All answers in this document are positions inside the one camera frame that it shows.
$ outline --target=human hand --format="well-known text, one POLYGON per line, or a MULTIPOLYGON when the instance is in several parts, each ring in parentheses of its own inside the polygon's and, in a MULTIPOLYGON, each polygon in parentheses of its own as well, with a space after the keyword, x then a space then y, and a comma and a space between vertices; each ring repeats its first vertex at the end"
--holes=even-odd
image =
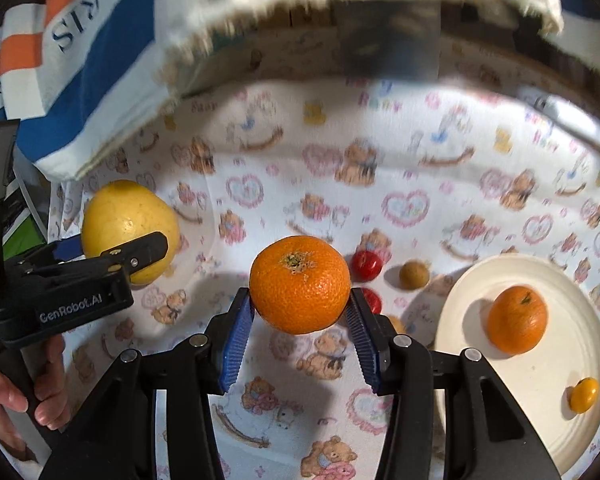
MULTIPOLYGON (((61 335, 53 336, 45 342, 44 349, 47 361, 45 371, 34 384, 36 397, 41 401, 36 408, 35 417, 41 426, 57 430, 68 423, 71 417, 62 363, 64 339, 61 335)), ((21 460, 26 456, 27 446, 4 408, 26 412, 28 406, 27 398, 0 373, 0 443, 21 460)))

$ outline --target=green object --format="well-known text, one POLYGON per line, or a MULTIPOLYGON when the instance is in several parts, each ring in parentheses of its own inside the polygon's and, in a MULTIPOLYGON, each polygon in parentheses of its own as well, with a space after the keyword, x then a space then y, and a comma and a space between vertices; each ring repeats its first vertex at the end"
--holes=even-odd
POLYGON ((45 243, 44 238, 36 228, 36 223, 31 216, 28 216, 2 246, 2 257, 8 260, 16 254, 28 251, 30 248, 43 243, 45 243))

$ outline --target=striped fabric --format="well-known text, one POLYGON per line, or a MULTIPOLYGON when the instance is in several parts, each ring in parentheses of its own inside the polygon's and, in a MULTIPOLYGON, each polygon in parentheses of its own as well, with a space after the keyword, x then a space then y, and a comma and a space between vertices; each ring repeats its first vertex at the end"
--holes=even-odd
POLYGON ((22 119, 17 145, 50 179, 89 171, 167 99, 153 15, 154 0, 17 0, 5 13, 0 118, 22 119))

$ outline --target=small yellow fruit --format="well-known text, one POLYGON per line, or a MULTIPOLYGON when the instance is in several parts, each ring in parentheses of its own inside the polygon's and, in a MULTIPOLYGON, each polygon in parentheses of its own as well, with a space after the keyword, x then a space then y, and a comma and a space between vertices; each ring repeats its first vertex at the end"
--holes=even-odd
POLYGON ((600 383, 593 377, 581 380, 573 387, 569 397, 569 407, 572 412, 584 413, 598 400, 600 383))
POLYGON ((429 283, 429 267, 421 261, 410 260, 400 268, 400 286, 416 290, 429 283))
POLYGON ((84 211, 82 248, 87 258, 141 236, 160 231, 167 237, 166 256, 131 275, 131 283, 147 285, 169 267, 180 243, 178 218, 171 207, 144 186, 116 180, 101 188, 84 211))
POLYGON ((392 316, 391 314, 388 314, 387 317, 389 318, 389 321, 391 321, 391 324, 394 326, 394 330, 396 331, 396 333, 407 333, 407 329, 404 327, 404 324, 400 321, 400 319, 397 316, 392 316))

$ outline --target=fingernail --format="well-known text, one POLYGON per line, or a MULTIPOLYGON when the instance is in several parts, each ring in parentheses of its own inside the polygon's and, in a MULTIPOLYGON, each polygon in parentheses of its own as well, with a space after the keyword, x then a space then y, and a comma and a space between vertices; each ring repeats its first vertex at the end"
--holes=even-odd
POLYGON ((29 407, 29 401, 27 400, 27 397, 23 396, 22 394, 18 394, 16 392, 9 393, 9 404, 10 404, 10 408, 14 412, 24 413, 27 411, 27 408, 29 407))

